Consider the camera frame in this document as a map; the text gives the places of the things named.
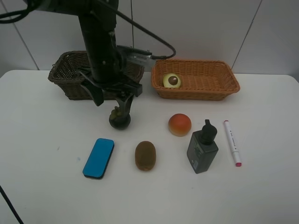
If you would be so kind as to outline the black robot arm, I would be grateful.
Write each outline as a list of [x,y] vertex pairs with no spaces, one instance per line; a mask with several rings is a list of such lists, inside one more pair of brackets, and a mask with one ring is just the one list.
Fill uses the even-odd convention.
[[142,85],[125,74],[127,60],[116,46],[118,1],[109,2],[108,9],[97,0],[27,0],[26,4],[32,10],[78,17],[90,65],[78,69],[84,77],[80,85],[97,106],[104,103],[105,94],[112,93],[118,106],[111,111],[109,123],[115,129],[127,128],[133,98],[142,93]]

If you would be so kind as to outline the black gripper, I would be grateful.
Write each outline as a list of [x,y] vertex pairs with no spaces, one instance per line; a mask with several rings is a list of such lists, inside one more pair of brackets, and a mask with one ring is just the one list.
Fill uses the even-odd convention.
[[104,103],[104,91],[125,92],[124,94],[118,94],[116,97],[119,108],[124,115],[130,115],[134,96],[138,97],[142,94],[142,85],[124,73],[121,73],[120,76],[106,83],[97,83],[93,79],[91,70],[78,70],[78,74],[84,78],[84,81],[80,84],[81,87],[89,94],[96,106],[100,106]]

